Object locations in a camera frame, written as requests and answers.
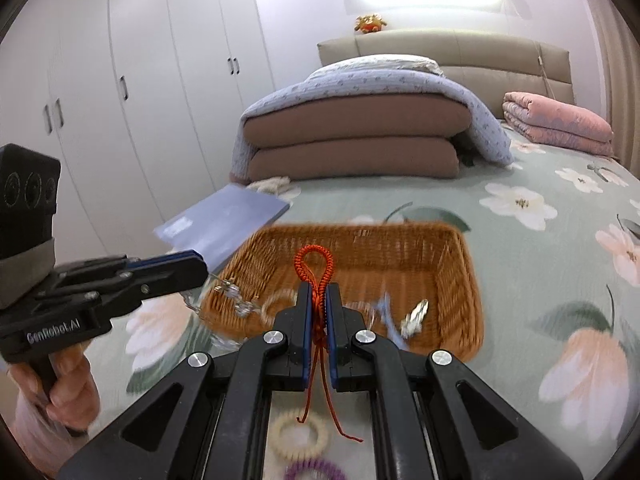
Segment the person's left forearm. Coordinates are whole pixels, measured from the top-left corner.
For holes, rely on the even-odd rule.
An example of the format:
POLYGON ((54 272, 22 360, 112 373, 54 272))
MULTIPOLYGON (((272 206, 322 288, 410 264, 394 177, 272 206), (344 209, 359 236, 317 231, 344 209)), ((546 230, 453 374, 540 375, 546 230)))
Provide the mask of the person's left forearm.
POLYGON ((30 462, 50 478, 89 442, 86 434, 71 437, 65 428, 56 429, 23 393, 17 397, 11 432, 30 462))

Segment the person's left hand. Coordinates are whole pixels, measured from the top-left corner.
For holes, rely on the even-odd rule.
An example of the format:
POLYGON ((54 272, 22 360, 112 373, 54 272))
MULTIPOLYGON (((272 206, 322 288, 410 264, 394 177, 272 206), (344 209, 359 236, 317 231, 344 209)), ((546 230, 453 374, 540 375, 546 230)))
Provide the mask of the person's left hand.
POLYGON ((48 394, 28 364, 9 366, 9 375, 29 402, 42 408, 48 419, 78 432, 87 431, 100 412, 98 388, 85 356, 87 347, 88 342, 84 342, 52 354, 58 379, 48 394))

